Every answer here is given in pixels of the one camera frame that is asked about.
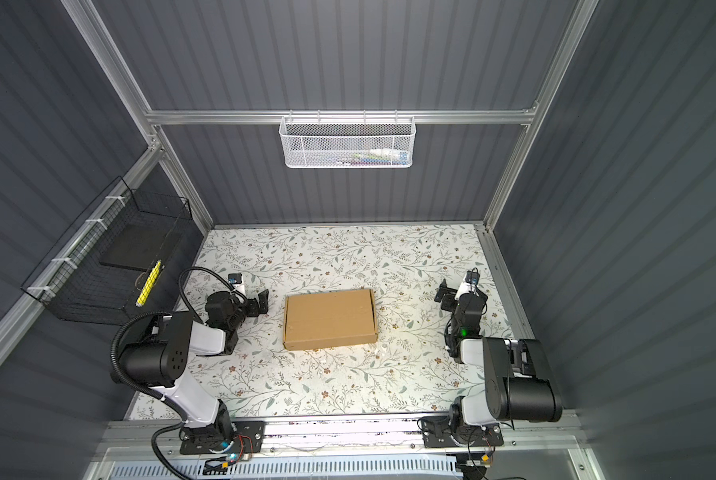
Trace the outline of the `brown cardboard box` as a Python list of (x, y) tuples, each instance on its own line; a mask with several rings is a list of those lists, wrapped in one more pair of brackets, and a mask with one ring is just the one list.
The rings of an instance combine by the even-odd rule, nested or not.
[(283, 345), (289, 351), (374, 344), (378, 337), (376, 302), (371, 289), (286, 298)]

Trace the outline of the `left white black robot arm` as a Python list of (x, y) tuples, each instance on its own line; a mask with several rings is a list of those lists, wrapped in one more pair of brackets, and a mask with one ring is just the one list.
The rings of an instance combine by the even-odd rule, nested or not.
[[(206, 320), (186, 295), (192, 272), (207, 273), (224, 286), (207, 297)], [(188, 372), (188, 360), (192, 355), (232, 355), (245, 320), (269, 312), (270, 291), (249, 296), (240, 273), (223, 279), (209, 269), (191, 267), (180, 274), (179, 293), (183, 310), (141, 315), (121, 327), (111, 345), (111, 377), (174, 410), (181, 420), (176, 429), (188, 450), (225, 453), (243, 446), (244, 437), (225, 403)]]

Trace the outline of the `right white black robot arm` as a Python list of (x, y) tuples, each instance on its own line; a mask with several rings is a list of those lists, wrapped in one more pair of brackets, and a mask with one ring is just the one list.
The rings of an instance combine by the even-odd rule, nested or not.
[(479, 287), (477, 268), (467, 271), (459, 287), (442, 282), (434, 301), (451, 314), (443, 332), (445, 350), (456, 363), (482, 370), (483, 390), (458, 396), (446, 418), (429, 418), (424, 433), (436, 446), (502, 443), (500, 426), (514, 421), (558, 422), (562, 396), (542, 344), (481, 333), (487, 294)]

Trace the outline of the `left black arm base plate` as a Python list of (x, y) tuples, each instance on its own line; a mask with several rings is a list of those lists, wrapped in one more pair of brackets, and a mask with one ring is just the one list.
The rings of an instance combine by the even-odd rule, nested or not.
[(259, 453), (265, 437), (263, 421), (236, 421), (230, 427), (210, 425), (180, 430), (182, 455)]

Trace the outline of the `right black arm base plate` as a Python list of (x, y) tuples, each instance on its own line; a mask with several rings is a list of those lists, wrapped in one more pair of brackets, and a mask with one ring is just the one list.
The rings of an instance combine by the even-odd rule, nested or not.
[(448, 416), (431, 415), (419, 418), (417, 427), (422, 433), (426, 448), (496, 448), (504, 445), (502, 433), (497, 431), (496, 425), (481, 427), (463, 424), (454, 426)]

